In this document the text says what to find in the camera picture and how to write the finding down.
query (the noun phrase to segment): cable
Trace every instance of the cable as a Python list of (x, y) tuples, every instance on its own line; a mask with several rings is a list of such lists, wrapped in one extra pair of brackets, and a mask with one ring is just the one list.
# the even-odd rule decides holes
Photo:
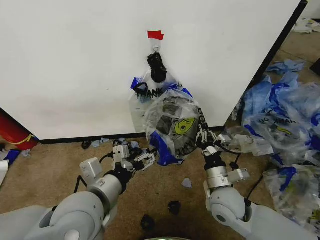
[(235, 169), (238, 169), (239, 166), (238, 166), (238, 161), (239, 161), (239, 158), (241, 156), (241, 152), (235, 152), (235, 151), (230, 151), (229, 149), (225, 148), (224, 146), (222, 146), (221, 144), (216, 144), (219, 148), (223, 149), (225, 152), (227, 153), (230, 153), (230, 154), (233, 154), (233, 155), (237, 155), (236, 156), (236, 159), (234, 162), (231, 162), (230, 163), (230, 167), (232, 168), (232, 171), (234, 171)]
[(235, 161), (234, 161), (235, 164), (238, 163), (238, 160), (239, 160), (240, 156), (241, 156), (241, 154), (239, 154), (238, 156), (236, 156), (236, 159), (235, 159)]
[[(264, 170), (263, 172), (269, 170), (269, 168), (270, 168), (271, 166), (272, 166), (272, 163), (269, 162), (268, 165), (265, 167), (265, 170)], [(259, 185), (259, 183), (262, 181), (263, 178), (264, 178), (264, 175), (263, 175), (263, 173), (262, 173), (262, 174), (261, 174), (261, 177), (259, 178), (259, 180), (258, 180), (258, 181), (253, 185), (253, 187), (251, 188), (251, 190), (250, 190), (248, 196), (246, 197), (246, 199), (249, 199), (249, 198), (250, 198), (251, 194), (253, 193), (253, 191), (256, 189), (256, 187)]]
[(99, 163), (102, 163), (102, 161), (103, 161), (105, 158), (113, 158), (113, 157), (114, 157), (114, 153), (113, 153), (113, 152), (109, 152), (107, 155), (104, 155), (104, 156), (100, 159)]
[(74, 194), (75, 194), (76, 192), (78, 192), (78, 188), (79, 188), (80, 181), (83, 183), (83, 185), (84, 185), (85, 187), (87, 187), (87, 183), (86, 183), (85, 180), (82, 178), (82, 176), (79, 175), (78, 178), (76, 179), (76, 184), (75, 184), (75, 188), (74, 188), (74, 192), (73, 192)]
[(229, 149), (225, 148), (224, 146), (222, 146), (221, 144), (217, 144), (217, 146), (219, 148), (222, 148), (225, 152), (227, 153), (230, 153), (230, 154), (233, 154), (233, 155), (238, 155), (240, 156), (241, 155), (241, 152), (235, 152), (235, 151), (230, 151)]

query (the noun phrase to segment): red tape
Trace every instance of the red tape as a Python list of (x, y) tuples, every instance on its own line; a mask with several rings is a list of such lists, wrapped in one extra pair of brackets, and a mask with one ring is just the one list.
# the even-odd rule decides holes
[(164, 34), (162, 34), (161, 31), (148, 31), (148, 39), (163, 40)]

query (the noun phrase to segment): white wall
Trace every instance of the white wall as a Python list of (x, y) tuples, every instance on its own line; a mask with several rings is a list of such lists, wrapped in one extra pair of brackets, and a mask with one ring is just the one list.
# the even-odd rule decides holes
[(320, 19), (320, 0), (308, 0), (306, 8), (301, 14), (303, 18)]
[(133, 133), (147, 30), (223, 126), (300, 0), (0, 0), (0, 106), (40, 139)]

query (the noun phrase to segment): red fire extinguisher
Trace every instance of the red fire extinguisher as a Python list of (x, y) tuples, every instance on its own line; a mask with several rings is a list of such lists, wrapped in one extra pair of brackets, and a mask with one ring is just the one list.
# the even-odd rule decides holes
[(35, 136), (0, 111), (0, 136), (20, 150), (32, 149), (37, 145)]

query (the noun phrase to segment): robotic hand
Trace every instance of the robotic hand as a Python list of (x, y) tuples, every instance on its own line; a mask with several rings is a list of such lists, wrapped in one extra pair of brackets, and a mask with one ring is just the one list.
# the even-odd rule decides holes
[(227, 135), (217, 137), (209, 130), (204, 117), (201, 119), (196, 144), (202, 149), (205, 159), (205, 205), (214, 219), (231, 227), (248, 240), (318, 239), (274, 210), (244, 198), (232, 187), (233, 183), (249, 178), (249, 173), (246, 169), (227, 172), (226, 164), (220, 155), (225, 149), (224, 144), (230, 139)]
[(80, 164), (87, 189), (64, 199), (58, 206), (30, 206), (0, 215), (1, 240), (102, 240), (117, 214), (119, 196), (136, 171), (155, 161), (151, 151), (134, 158), (127, 145), (113, 147), (113, 170), (103, 177), (99, 160)]

